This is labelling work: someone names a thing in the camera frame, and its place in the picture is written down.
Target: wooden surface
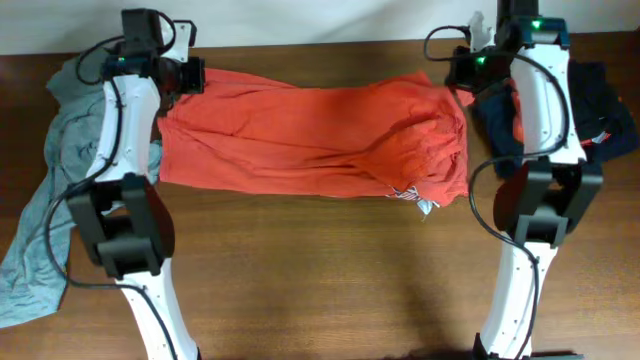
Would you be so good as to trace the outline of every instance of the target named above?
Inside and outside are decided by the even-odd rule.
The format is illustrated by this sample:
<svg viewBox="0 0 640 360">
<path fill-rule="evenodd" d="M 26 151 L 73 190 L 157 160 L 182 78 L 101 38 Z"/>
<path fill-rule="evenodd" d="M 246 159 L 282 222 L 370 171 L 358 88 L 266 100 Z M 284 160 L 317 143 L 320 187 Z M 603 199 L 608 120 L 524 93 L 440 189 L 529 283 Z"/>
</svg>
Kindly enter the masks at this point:
<svg viewBox="0 0 640 360">
<path fill-rule="evenodd" d="M 609 81 L 640 114 L 639 34 L 573 37 L 572 54 L 604 61 Z M 446 55 L 454 45 L 439 41 Z M 356 86 L 446 64 L 419 41 L 198 49 L 209 67 L 299 86 Z M 55 101 L 46 81 L 67 55 L 0 57 L 0 247 L 45 174 L 42 144 Z M 470 167 L 489 156 L 469 131 Z M 567 240 L 544 286 L 538 351 L 589 359 L 640 354 L 640 152 L 605 166 L 603 191 Z M 490 216 L 498 185 L 478 183 Z M 468 349 L 488 314 L 500 244 L 460 198 L 424 222 L 388 199 L 250 196 L 160 184 L 176 227 L 173 279 L 205 359 L 373 359 L 410 350 Z M 76 277 L 103 280 L 77 237 Z M 146 359 L 124 297 L 68 289 L 60 311 L 0 329 L 2 359 Z"/>
</svg>

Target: white robotic arm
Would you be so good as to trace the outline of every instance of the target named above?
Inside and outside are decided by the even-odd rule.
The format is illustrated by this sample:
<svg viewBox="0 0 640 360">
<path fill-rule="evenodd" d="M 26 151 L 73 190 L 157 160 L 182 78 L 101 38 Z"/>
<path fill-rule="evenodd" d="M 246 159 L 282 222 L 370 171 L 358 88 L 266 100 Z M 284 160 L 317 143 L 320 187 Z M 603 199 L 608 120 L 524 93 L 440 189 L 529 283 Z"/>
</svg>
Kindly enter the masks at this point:
<svg viewBox="0 0 640 360">
<path fill-rule="evenodd" d="M 106 109 L 87 173 L 99 176 L 92 188 L 67 202 L 93 262 L 117 284 L 144 291 L 151 302 L 121 287 L 149 359 L 196 360 L 199 350 L 182 319 L 171 278 L 171 218 L 149 185 L 147 168 L 158 112 L 179 94 L 202 92 L 203 63 L 188 56 L 196 28 L 147 9 L 125 10 L 122 17 L 125 41 L 103 66 Z M 124 202 L 131 216 L 103 217 L 100 211 L 113 202 Z"/>
<path fill-rule="evenodd" d="M 571 107 L 567 105 L 571 104 L 567 84 L 569 44 L 564 20 L 541 17 L 537 1 L 499 1 L 498 13 L 500 28 L 495 42 L 487 40 L 492 31 L 483 26 L 483 16 L 474 15 L 469 26 L 468 51 L 482 58 L 469 59 L 475 66 L 471 78 L 463 79 L 457 76 L 460 73 L 454 73 L 449 79 L 466 81 L 467 88 L 478 92 L 492 82 L 499 82 L 505 75 L 501 69 L 504 57 L 498 56 L 500 59 L 492 64 L 491 55 L 496 50 L 517 53 L 546 68 L 543 73 L 516 58 L 512 59 L 508 72 L 515 84 L 514 91 L 519 93 L 524 153 L 544 156 L 522 157 L 523 168 L 507 180 L 496 196 L 496 225 L 504 236 L 527 249 L 537 260 L 537 266 L 533 266 L 522 249 L 503 243 L 491 311 L 474 345 L 473 355 L 478 360 L 531 357 L 530 324 L 545 276 L 565 234 L 575 228 L 602 183 L 600 170 L 585 164 L 586 155 L 576 136 Z M 568 107 L 568 118 L 564 116 L 561 97 Z M 563 146 L 548 151 L 559 143 Z M 560 183 L 561 190 L 551 189 L 554 181 Z M 545 357 L 551 358 L 583 357 Z"/>
</svg>

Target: wrinkled fabric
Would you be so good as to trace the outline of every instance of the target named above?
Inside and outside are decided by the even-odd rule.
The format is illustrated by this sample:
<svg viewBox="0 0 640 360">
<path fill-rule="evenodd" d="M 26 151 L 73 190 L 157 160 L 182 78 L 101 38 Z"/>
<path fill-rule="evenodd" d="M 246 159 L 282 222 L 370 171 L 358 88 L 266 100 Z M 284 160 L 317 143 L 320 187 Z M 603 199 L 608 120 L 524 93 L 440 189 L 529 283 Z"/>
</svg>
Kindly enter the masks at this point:
<svg viewBox="0 0 640 360">
<path fill-rule="evenodd" d="M 102 51 L 89 56 L 83 63 L 83 73 L 95 77 L 104 58 Z M 68 184 L 85 177 L 98 147 L 105 107 L 102 86 L 80 83 L 74 67 L 75 59 L 67 61 L 47 84 L 60 104 L 44 146 L 49 171 L 22 211 L 17 233 L 0 266 L 0 327 L 54 313 L 66 285 L 47 258 L 40 225 L 55 196 Z M 152 144 L 149 156 L 152 182 L 157 181 L 161 157 L 160 144 Z M 60 264 L 67 261 L 73 225 L 63 203 L 51 226 L 53 252 Z"/>
<path fill-rule="evenodd" d="M 524 146 L 514 138 L 516 107 L 512 93 L 512 88 L 507 86 L 472 107 L 474 118 L 486 131 L 493 157 L 521 155 L 524 152 Z M 507 179 L 516 173 L 521 164 L 521 160 L 505 160 L 493 166 L 498 176 Z"/>
<path fill-rule="evenodd" d="M 158 121 L 162 181 L 332 197 L 415 188 L 442 206 L 467 194 L 464 114 L 422 72 L 335 89 L 215 69 L 206 78 L 204 94 Z"/>
</svg>

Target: black cable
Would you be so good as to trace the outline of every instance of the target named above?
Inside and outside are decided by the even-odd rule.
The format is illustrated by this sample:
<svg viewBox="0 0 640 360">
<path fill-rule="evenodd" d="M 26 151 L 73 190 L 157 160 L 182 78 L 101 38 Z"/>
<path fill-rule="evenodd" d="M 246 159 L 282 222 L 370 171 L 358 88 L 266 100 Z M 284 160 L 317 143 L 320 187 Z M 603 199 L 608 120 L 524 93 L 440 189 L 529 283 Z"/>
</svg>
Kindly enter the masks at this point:
<svg viewBox="0 0 640 360">
<path fill-rule="evenodd" d="M 162 49 L 159 51 L 159 54 L 162 55 L 164 53 L 166 53 L 167 51 L 169 51 L 171 49 L 171 47 L 173 47 L 173 45 L 176 42 L 176 26 L 173 23 L 173 21 L 171 21 L 171 19 L 163 12 L 158 11 L 158 16 L 160 16 L 161 18 L 163 18 L 167 24 L 169 24 L 169 27 L 171 27 L 171 31 L 173 33 L 173 36 L 171 37 L 171 41 L 169 41 L 165 46 L 162 47 Z M 122 40 L 124 39 L 123 35 L 119 35 L 119 36 L 114 36 L 105 40 L 100 41 L 99 43 L 93 45 L 92 47 L 88 48 L 87 50 L 83 51 L 80 56 L 78 57 L 78 60 L 76 61 L 76 77 L 78 78 L 78 80 L 85 84 L 85 85 L 98 85 L 99 83 L 102 82 L 102 78 L 98 77 L 96 80 L 86 80 L 82 77 L 82 75 L 80 75 L 80 67 L 82 66 L 82 62 L 84 61 L 84 59 L 89 56 L 92 52 L 98 50 L 100 47 L 113 42 L 113 41 L 118 41 L 118 40 Z"/>
<path fill-rule="evenodd" d="M 84 61 L 84 59 L 89 56 L 89 54 L 91 54 L 92 52 L 96 51 L 97 49 L 99 49 L 100 47 L 113 42 L 113 41 L 118 41 L 118 40 L 122 40 L 124 39 L 124 36 L 120 35 L 120 36 L 114 36 L 112 38 L 108 38 L 106 40 L 102 40 L 99 43 L 93 45 L 92 47 L 88 48 L 87 50 L 83 51 L 82 54 L 80 54 L 80 56 L 78 57 L 78 60 L 76 61 L 76 77 L 78 78 L 78 80 L 80 80 L 81 83 L 85 84 L 85 85 L 98 85 L 99 83 L 102 82 L 102 78 L 98 77 L 98 79 L 96 80 L 85 80 L 82 75 L 80 75 L 80 66 L 82 65 L 82 62 Z"/>
<path fill-rule="evenodd" d="M 58 207 L 60 206 L 60 204 L 62 204 L 62 201 L 64 201 L 70 194 L 72 194 L 73 192 L 77 191 L 78 189 L 87 186 L 91 183 L 93 183 L 93 181 L 98 178 L 100 175 L 104 174 L 105 171 L 107 171 L 109 169 L 109 167 L 113 164 L 113 160 L 115 159 L 117 153 L 118 153 L 118 148 L 120 146 L 120 134 L 122 132 L 122 122 L 123 122 L 123 114 L 122 114 L 122 108 L 124 107 L 124 105 L 122 104 L 122 99 L 120 97 L 120 92 L 118 91 L 118 88 L 116 86 L 116 83 L 113 79 L 109 80 L 109 83 L 111 84 L 111 86 L 113 87 L 113 91 L 116 97 L 116 107 L 118 108 L 118 122 L 116 125 L 116 136 L 115 136 L 115 140 L 114 140 L 114 144 L 113 144 L 113 148 L 111 149 L 111 153 L 109 154 L 109 157 L 106 159 L 105 163 L 102 165 L 102 167 L 96 171 L 94 174 L 92 174 L 91 176 L 88 176 L 87 178 L 69 185 L 69 187 L 67 187 L 67 189 L 65 191 L 63 191 L 60 195 L 58 195 L 47 207 L 47 210 L 45 212 L 45 217 L 44 217 L 44 222 L 43 222 L 43 227 L 44 227 L 44 232 L 43 232 L 43 236 L 44 236 L 44 244 L 47 250 L 47 257 L 49 258 L 49 261 L 51 262 L 51 264 L 53 265 L 54 269 L 56 270 L 56 272 L 62 277 L 64 278 L 69 284 L 71 284 L 72 286 L 78 287 L 78 288 L 82 288 L 82 289 L 91 289 L 91 290 L 123 290 L 123 289 L 129 289 L 129 290 L 133 290 L 135 292 L 137 292 L 143 299 L 144 301 L 147 303 L 147 305 L 149 306 L 149 309 L 151 310 L 151 312 L 153 313 L 153 316 L 156 318 L 156 320 L 158 321 L 158 325 L 160 325 L 160 328 L 162 329 L 162 333 L 164 334 L 164 337 L 167 341 L 167 344 L 169 345 L 169 351 L 171 352 L 171 356 L 174 360 L 178 359 L 178 355 L 176 353 L 175 347 L 173 345 L 173 341 L 171 340 L 171 335 L 169 334 L 169 331 L 167 330 L 167 326 L 165 325 L 164 321 L 162 320 L 162 317 L 160 316 L 160 314 L 158 313 L 158 310 L 156 309 L 156 307 L 153 305 L 153 302 L 151 302 L 151 298 L 149 298 L 149 295 L 147 295 L 145 289 L 134 286 L 134 285 L 128 285 L 128 284 L 90 284 L 90 283 L 84 283 L 81 281 L 77 281 L 73 278 L 71 278 L 71 276 L 69 276 L 60 266 L 60 264 L 58 264 L 58 262 L 56 261 L 56 258 L 53 254 L 53 249 L 51 246 L 51 235 L 49 233 L 50 227 L 51 227 L 51 222 L 53 220 L 53 215 L 55 214 L 56 210 L 58 209 Z"/>
<path fill-rule="evenodd" d="M 569 104 L 567 102 L 567 99 L 565 97 L 565 93 L 562 90 L 562 86 L 560 86 L 560 83 L 558 82 L 558 79 L 543 65 L 541 65 L 540 63 L 536 62 L 533 59 L 530 59 L 526 56 L 522 56 L 519 54 L 514 54 L 511 52 L 507 52 L 507 51 L 500 51 L 500 50 L 492 50 L 486 53 L 483 52 L 476 52 L 476 53 L 468 53 L 468 54 L 461 54 L 461 55 L 456 55 L 456 56 L 451 56 L 451 57 L 444 57 L 444 58 L 434 58 L 431 55 L 429 55 L 429 48 L 428 48 L 428 44 L 429 44 L 429 40 L 431 40 L 431 37 L 442 30 L 458 30 L 462 33 L 464 33 L 466 35 L 466 30 L 468 29 L 468 27 L 463 27 L 463 26 L 441 26 L 438 28 L 435 28 L 434 30 L 432 30 L 429 35 L 427 35 L 427 37 L 424 40 L 424 44 L 423 44 L 423 54 L 425 56 L 425 58 L 427 58 L 430 61 L 447 61 L 447 62 L 451 62 L 451 61 L 459 61 L 459 60 L 465 60 L 465 59 L 477 59 L 477 58 L 482 58 L 482 57 L 506 57 L 506 58 L 511 58 L 511 59 L 517 59 L 520 61 L 524 61 L 527 64 L 535 67 L 536 69 L 538 69 L 540 72 L 542 72 L 547 79 L 549 79 L 549 81 L 551 82 L 551 84 L 553 85 L 554 89 L 556 90 L 558 96 L 560 97 L 560 103 L 562 105 L 562 117 L 563 117 L 563 129 L 562 129 L 562 136 L 560 138 L 560 140 L 558 142 L 556 142 L 553 146 L 551 146 L 549 149 L 545 149 L 545 150 L 541 150 L 541 151 L 536 151 L 536 152 L 532 152 L 532 153 L 527 153 L 527 154 L 523 154 L 523 155 L 507 155 L 507 156 L 502 156 L 502 157 L 497 157 L 497 158 L 493 158 L 493 159 L 489 159 L 485 162 L 483 162 L 482 164 L 480 164 L 480 166 L 478 166 L 474 171 L 473 174 L 471 175 L 471 179 L 469 180 L 469 205 L 471 207 L 471 212 L 473 212 L 473 216 L 476 218 L 476 220 L 478 221 L 478 223 L 480 223 L 480 225 L 491 235 L 493 235 L 494 237 L 498 238 L 500 241 L 503 241 L 509 245 L 512 245 L 518 249 L 520 249 L 521 251 L 523 251 L 526 255 L 527 258 L 529 259 L 529 261 L 531 262 L 532 265 L 532 270 L 533 270 L 533 282 L 534 282 L 534 290 L 533 290 L 533 305 L 531 308 L 531 319 L 529 321 L 529 327 L 527 329 L 527 334 L 524 340 L 524 343 L 522 344 L 522 346 L 520 347 L 520 350 L 518 351 L 515 359 L 519 359 L 520 356 L 522 355 L 522 353 L 524 352 L 527 344 L 529 343 L 529 340 L 531 339 L 531 335 L 533 334 L 533 327 L 534 327 L 534 322 L 536 319 L 536 315 L 538 312 L 538 296 L 540 294 L 540 278 L 539 278 L 539 274 L 538 274 L 538 259 L 531 253 L 531 251 L 529 251 L 529 249 L 527 249 L 524 244 L 518 244 L 516 242 L 514 242 L 513 240 L 509 239 L 508 237 L 502 235 L 501 233 L 499 233 L 498 231 L 496 231 L 495 229 L 493 229 L 480 215 L 480 212 L 478 211 L 478 207 L 476 205 L 476 201 L 475 201 L 475 196 L 474 196 L 474 185 L 476 182 L 476 179 L 478 178 L 478 175 L 480 174 L 480 172 L 482 172 L 482 170 L 486 169 L 487 167 L 491 166 L 492 164 L 495 163 L 499 163 L 499 162 L 503 162 L 503 161 L 513 161 L 513 160 L 518 160 L 518 159 L 524 159 L 524 158 L 536 158 L 536 157 L 541 157 L 541 156 L 546 156 L 546 155 L 550 155 L 558 150 L 560 150 L 563 146 L 566 145 L 567 143 L 567 139 L 569 138 Z"/>
</svg>

